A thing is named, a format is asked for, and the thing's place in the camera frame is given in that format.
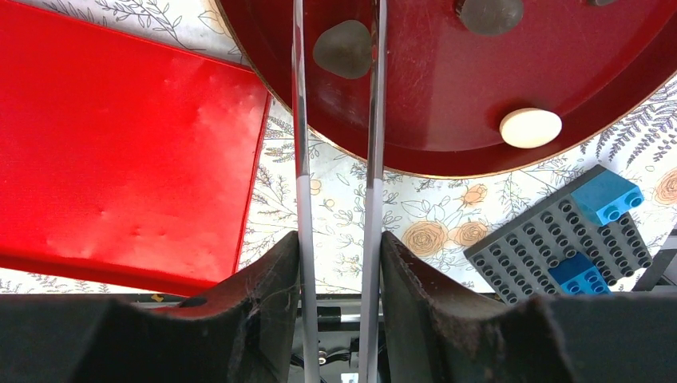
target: blue lego brick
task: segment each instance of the blue lego brick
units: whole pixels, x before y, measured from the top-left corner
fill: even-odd
[[[637,185],[604,170],[571,193],[583,216],[597,226],[614,222],[644,197]]]
[[[611,291],[597,267],[581,253],[550,269],[550,275],[566,294],[610,294]]]

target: metallic strip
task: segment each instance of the metallic strip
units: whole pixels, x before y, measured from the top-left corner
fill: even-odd
[[[366,168],[366,219],[362,256],[362,309],[360,314],[359,381],[378,379],[378,285],[379,249],[383,221],[383,147],[386,112],[386,25],[387,1],[372,0],[371,95],[369,151]]]
[[[291,87],[296,162],[296,208],[301,251],[301,315],[305,381],[319,382],[317,295],[311,211],[310,158],[306,115],[306,66],[303,51],[303,0],[294,0]]]

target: tablecloth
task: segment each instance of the tablecloth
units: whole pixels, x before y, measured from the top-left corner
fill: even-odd
[[[99,25],[246,64],[215,0],[24,0]],[[434,180],[386,172],[383,228],[416,255],[478,292],[493,289],[463,250],[596,164],[638,184],[646,198],[632,212],[654,255],[677,223],[677,79],[598,136],[515,172]],[[319,293],[359,293],[366,165],[311,137],[311,191]],[[296,229],[293,128],[272,101],[240,257],[250,264]],[[630,290],[642,270],[612,290]],[[2,293],[124,293],[122,286],[0,270]]]

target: red plate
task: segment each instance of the red plate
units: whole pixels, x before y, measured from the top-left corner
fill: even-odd
[[[677,0],[523,0],[516,28],[468,31],[455,0],[389,0],[386,154],[389,168],[418,175],[478,176],[543,160],[630,112],[677,71]],[[292,0],[222,0],[255,70],[291,104]],[[369,0],[306,0],[308,119],[317,132],[366,155],[369,76],[346,80],[312,59],[319,35],[357,19]],[[514,109],[559,114],[552,143],[522,150],[498,125]]]
[[[0,0],[0,267],[193,295],[235,273],[248,69]]]

